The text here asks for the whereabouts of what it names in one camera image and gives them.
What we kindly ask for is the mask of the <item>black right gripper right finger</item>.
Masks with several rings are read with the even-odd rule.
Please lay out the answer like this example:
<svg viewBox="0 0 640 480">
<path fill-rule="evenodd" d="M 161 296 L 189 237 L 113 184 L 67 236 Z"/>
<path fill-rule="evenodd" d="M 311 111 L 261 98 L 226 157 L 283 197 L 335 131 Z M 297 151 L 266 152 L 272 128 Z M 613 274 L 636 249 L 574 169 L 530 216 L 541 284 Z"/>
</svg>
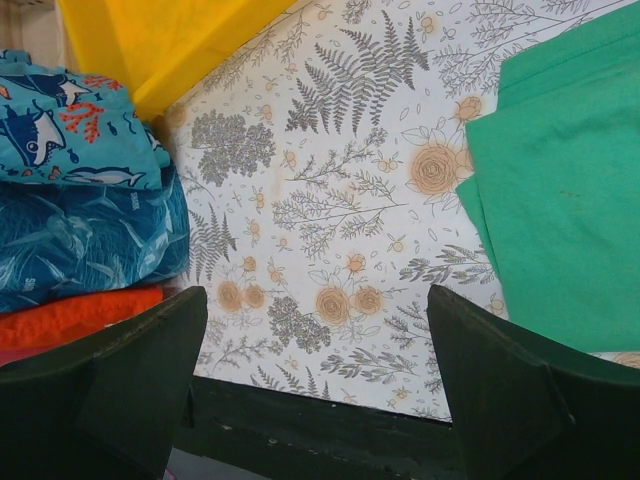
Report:
<svg viewBox="0 0 640 480">
<path fill-rule="evenodd" d="M 636 479 L 639 372 L 433 285 L 427 316 L 470 479 Z"/>
</svg>

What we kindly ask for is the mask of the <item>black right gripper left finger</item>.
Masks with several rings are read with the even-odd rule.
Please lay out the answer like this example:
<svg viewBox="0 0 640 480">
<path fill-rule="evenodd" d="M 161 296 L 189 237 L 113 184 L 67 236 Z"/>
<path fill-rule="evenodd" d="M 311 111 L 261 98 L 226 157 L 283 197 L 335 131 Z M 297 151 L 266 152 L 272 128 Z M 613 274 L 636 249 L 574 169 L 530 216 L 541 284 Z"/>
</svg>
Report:
<svg viewBox="0 0 640 480">
<path fill-rule="evenodd" d="M 4 479 L 160 479 L 207 324 L 190 287 L 1 369 Z"/>
</svg>

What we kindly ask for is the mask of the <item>blue shark print shorts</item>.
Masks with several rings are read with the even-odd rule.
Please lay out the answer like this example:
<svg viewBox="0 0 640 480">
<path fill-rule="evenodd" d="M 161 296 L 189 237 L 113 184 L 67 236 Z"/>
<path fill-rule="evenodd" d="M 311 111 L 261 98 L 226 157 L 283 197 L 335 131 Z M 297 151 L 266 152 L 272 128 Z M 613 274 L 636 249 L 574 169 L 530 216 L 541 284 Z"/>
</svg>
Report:
<svg viewBox="0 0 640 480">
<path fill-rule="evenodd" d="M 157 190 L 169 163 L 123 84 L 2 60 L 2 180 Z"/>
</svg>

